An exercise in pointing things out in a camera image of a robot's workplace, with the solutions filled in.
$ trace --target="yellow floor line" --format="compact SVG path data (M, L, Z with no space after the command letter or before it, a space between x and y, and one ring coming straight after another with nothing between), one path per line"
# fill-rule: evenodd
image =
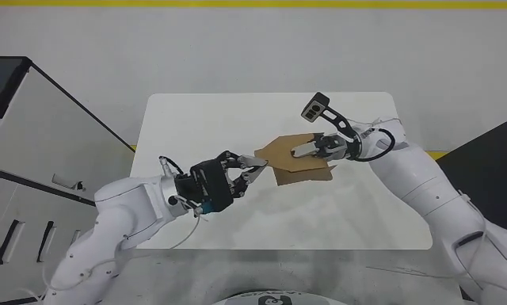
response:
M0 6L507 10L507 1L403 0L0 0Z
M443 157L444 155L446 155L449 152L445 152L445 151L426 151L426 153L429 154L429 156L432 157L433 160L437 160L437 159Z

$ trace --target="white table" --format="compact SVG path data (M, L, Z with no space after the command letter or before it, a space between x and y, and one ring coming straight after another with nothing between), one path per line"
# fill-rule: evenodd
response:
M348 118L396 117L389 93L325 93ZM334 132L324 120L301 118L313 93L159 93L150 97L132 177L160 174L158 156L183 170L224 150L253 154L278 135ZM339 161L332 181L276 186L268 168L245 197L209 214L179 248L225 250L425 250L425 221L394 197L367 163ZM196 220L182 216L140 249L165 249L184 238Z

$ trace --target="cardboard piece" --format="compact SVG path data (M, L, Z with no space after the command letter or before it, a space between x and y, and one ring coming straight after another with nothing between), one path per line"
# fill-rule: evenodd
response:
M329 167L325 160L311 156L293 158L291 155L293 147L305 144L313 138L313 133L282 135L264 148L256 150L254 154L268 160L268 166L273 168L279 186L301 181L331 181L331 170L334 166Z

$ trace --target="black cable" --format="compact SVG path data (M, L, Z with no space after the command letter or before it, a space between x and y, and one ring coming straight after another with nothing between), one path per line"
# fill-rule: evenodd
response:
M370 158L355 158L354 161L358 161L358 162L370 162L370 161L376 160L377 158L382 158L384 155L386 155L391 150L393 150L393 148L395 147L395 144L396 144L396 140L395 140L395 137L393 136L393 134L390 133L388 130L382 129L382 128L381 129L376 129L376 130L379 131L379 132L385 133L389 137L389 139L391 139L391 143L389 143L389 147L387 147L386 150L384 150L383 152L380 152L379 154L377 154L375 156L372 156Z
M159 156L159 158L164 158L171 166L173 166L173 168L175 168L177 170L177 172L181 175L185 175L183 173L183 170L180 169L180 166L178 166L178 164L176 164L173 160L171 160L170 158L167 158L166 156Z

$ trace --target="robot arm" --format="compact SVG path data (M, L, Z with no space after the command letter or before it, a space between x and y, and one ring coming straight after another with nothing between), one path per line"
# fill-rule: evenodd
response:
M267 165L265 160L229 151L193 166L190 174L168 158L160 157L160 163L161 176L125 178L95 193L99 212L95 226L67 251L48 284L44 304L100 303L134 247L188 210L194 216L221 212L244 195ZM178 173L171 171L170 163ZM230 168L248 170L231 180Z
M507 231L485 220L470 199L452 187L437 163L406 140L399 120L378 119L353 127L329 107L329 101L323 94L315 94L302 117L313 122L321 116L338 133L315 136L294 148L293 156L368 162L382 183L428 223L448 271L463 290L482 305L504 303Z

